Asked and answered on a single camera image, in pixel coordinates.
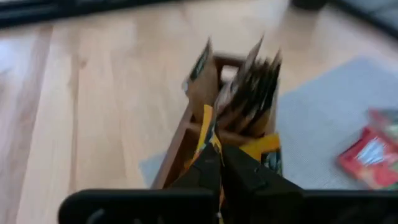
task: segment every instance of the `hardwood floor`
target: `hardwood floor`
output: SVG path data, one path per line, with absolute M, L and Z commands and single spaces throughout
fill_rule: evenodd
M 395 40 L 288 0 L 190 1 L 0 30 L 0 223 L 56 223 L 88 187 L 144 188 L 187 105 L 181 82 L 218 52 L 282 49 L 280 94 L 358 55 L 398 62 Z

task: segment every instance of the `yellow packet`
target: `yellow packet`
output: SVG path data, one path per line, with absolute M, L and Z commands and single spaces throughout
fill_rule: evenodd
M 214 148 L 218 151 L 218 153 L 221 153 L 221 143 L 216 134 L 215 126 L 216 122 L 215 122 L 215 117 L 213 116 L 213 108 L 209 105 L 205 105 L 203 122 L 201 125 L 201 130 L 199 135 L 199 141 L 191 163 L 195 161 L 195 159 L 200 155 L 201 151 L 205 148 L 205 146 L 208 143 L 212 144 Z
M 261 162 L 261 154 L 279 150 L 279 135 L 268 134 L 239 148 L 250 155 L 253 159 Z

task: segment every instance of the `gray rug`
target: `gray rug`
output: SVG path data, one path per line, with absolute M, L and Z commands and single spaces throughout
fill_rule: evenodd
M 166 151 L 140 162 L 139 169 L 142 172 L 142 176 L 147 187 L 151 187 L 152 183 L 154 182 L 165 156 Z
M 336 163 L 367 125 L 369 107 L 398 108 L 398 78 L 357 58 L 283 95 L 277 129 L 284 177 L 305 189 L 364 189 Z

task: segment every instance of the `tea bag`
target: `tea bag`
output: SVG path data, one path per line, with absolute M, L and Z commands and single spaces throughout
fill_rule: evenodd
M 270 75 L 268 71 L 268 58 L 264 63 L 257 63 L 257 65 L 253 68 L 253 72 L 259 77 L 259 81 L 256 83 L 256 86 L 254 86 L 252 93 L 249 95 L 249 102 L 242 110 L 242 113 L 235 120 L 233 127 L 233 131 L 235 133 L 240 133 L 244 128 L 246 128 L 259 110 L 263 101 L 264 92 L 267 90 L 267 83 L 269 82 Z
M 213 105 L 218 95 L 218 75 L 210 39 L 191 74 L 183 82 L 197 123 L 203 121 L 203 105 Z
M 223 116 L 226 114 L 227 112 L 224 112 L 225 109 L 229 110 L 228 113 L 231 112 L 232 108 L 229 108 L 230 103 L 237 93 L 242 92 L 246 87 L 244 84 L 250 79 L 248 72 L 254 63 L 257 54 L 259 53 L 261 42 L 262 37 L 261 40 L 251 49 L 245 62 L 236 73 L 236 76 L 231 81 L 226 83 L 221 89 L 214 104 L 217 116 Z
M 251 94 L 258 82 L 258 77 L 251 72 L 251 68 L 260 50 L 261 42 L 262 38 L 250 51 L 236 76 L 221 89 L 216 99 L 215 111 L 220 129 L 229 126 L 241 113 L 247 103 L 246 97 Z
M 251 122 L 243 131 L 252 137 L 259 137 L 275 131 L 276 103 L 279 83 L 279 70 L 282 63 L 280 52 L 274 58 L 269 69 L 269 84 L 266 87 L 263 102 Z

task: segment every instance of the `packet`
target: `packet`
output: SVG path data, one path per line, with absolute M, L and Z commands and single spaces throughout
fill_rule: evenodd
M 371 125 L 361 138 L 338 156 L 344 170 L 374 190 L 398 190 L 398 150 Z
M 221 143 L 216 134 L 216 121 L 213 114 L 213 108 L 209 105 L 204 105 L 203 111 L 203 122 L 201 125 L 197 148 L 195 149 L 193 158 L 184 163 L 185 170 L 189 169 L 202 150 L 209 144 L 211 144 L 218 153 L 221 153 Z
M 248 126 L 250 121 L 254 118 L 257 111 L 259 110 L 261 103 L 263 102 L 264 92 L 266 91 L 265 86 L 269 83 L 268 74 L 269 61 L 268 59 L 262 65 L 256 65 L 253 68 L 253 72 L 258 76 L 258 82 L 253 87 L 254 89 L 249 94 L 248 103 L 243 108 L 242 113 L 235 119 L 233 131 L 240 133 L 244 128 Z
M 282 63 L 280 52 L 271 63 L 270 72 L 268 75 L 269 83 L 265 87 L 264 95 L 261 96 L 262 103 L 256 114 L 243 131 L 244 134 L 252 137 L 260 137 L 263 134 L 270 134 L 275 131 L 275 119 L 278 97 L 278 84 L 279 84 L 279 70 Z
M 261 37 L 261 40 L 251 49 L 245 62 L 236 73 L 236 76 L 222 87 L 216 102 L 214 103 L 217 117 L 226 116 L 226 114 L 229 113 L 236 115 L 239 114 L 236 112 L 233 113 L 233 110 L 235 110 L 238 106 L 241 106 L 241 103 L 244 101 L 244 99 L 241 98 L 240 101 L 236 101 L 234 105 L 231 105 L 231 103 L 237 95 L 242 95 L 248 90 L 248 83 L 252 81 L 252 75 L 249 73 L 249 71 L 253 66 L 257 54 L 259 53 L 262 39 L 263 37 Z
M 201 123 L 203 105 L 213 105 L 218 95 L 218 75 L 210 39 L 182 86 L 197 123 Z

